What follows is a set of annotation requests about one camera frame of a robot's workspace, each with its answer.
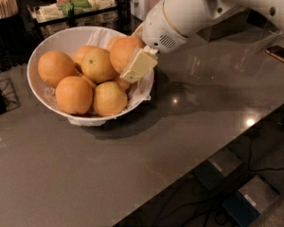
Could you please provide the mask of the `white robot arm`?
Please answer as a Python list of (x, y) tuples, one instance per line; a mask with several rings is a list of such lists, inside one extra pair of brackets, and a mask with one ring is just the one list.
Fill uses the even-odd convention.
[(141, 80), (158, 63), (159, 53), (170, 53), (199, 30), (252, 9), (284, 33), (284, 0), (160, 0), (133, 33), (146, 46), (136, 48), (120, 77)]

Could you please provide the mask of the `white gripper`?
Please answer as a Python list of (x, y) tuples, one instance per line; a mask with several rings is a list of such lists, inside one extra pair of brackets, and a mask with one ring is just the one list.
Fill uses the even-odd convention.
[(187, 38), (172, 26), (165, 9), (164, 0), (157, 3), (148, 13), (132, 35), (146, 44), (137, 47), (120, 77), (129, 83), (135, 83), (145, 77), (158, 63), (158, 51), (170, 53), (186, 43)]

